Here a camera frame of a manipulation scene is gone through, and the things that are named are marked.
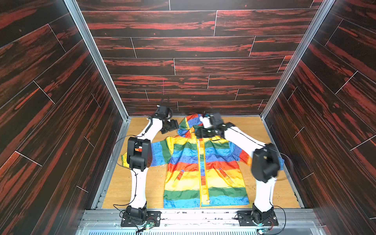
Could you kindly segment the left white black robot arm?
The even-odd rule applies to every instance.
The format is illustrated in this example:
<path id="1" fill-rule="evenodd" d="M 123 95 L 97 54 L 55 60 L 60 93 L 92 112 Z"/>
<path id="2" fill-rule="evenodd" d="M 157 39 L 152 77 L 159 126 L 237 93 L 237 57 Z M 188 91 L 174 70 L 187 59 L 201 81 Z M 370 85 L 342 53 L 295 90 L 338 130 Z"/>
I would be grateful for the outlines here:
<path id="1" fill-rule="evenodd" d="M 132 198 L 123 216 L 126 219 L 147 221 L 146 177 L 152 163 L 152 141 L 158 132 L 164 134 L 178 127 L 174 119 L 151 117 L 139 135 L 128 139 L 126 161 L 132 171 Z"/>

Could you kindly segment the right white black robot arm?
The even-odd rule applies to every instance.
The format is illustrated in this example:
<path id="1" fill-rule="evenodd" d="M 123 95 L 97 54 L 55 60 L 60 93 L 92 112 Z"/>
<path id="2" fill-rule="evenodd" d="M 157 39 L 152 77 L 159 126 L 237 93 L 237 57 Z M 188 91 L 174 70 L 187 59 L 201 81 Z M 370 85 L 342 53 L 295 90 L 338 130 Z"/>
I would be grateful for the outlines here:
<path id="1" fill-rule="evenodd" d="M 203 127 L 196 130 L 198 137 L 219 136 L 252 157 L 251 172 L 256 179 L 252 220 L 257 225 L 264 225 L 274 217 L 273 193 L 281 169 L 276 147 L 272 143 L 265 144 L 251 138 L 230 122 L 210 121 L 207 117 L 200 120 L 203 122 Z"/>

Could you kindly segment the rainbow striped zip jacket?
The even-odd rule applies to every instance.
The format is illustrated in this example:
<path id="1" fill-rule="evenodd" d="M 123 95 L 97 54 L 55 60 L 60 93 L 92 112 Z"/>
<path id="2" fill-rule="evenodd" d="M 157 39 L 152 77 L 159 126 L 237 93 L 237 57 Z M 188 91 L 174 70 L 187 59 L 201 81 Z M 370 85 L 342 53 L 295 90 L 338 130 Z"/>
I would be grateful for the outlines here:
<path id="1" fill-rule="evenodd" d="M 252 157 L 220 137 L 197 138 L 202 116 L 187 116 L 179 129 L 158 132 L 152 141 L 151 166 L 167 165 L 164 208 L 249 205 L 239 163 L 251 167 Z"/>

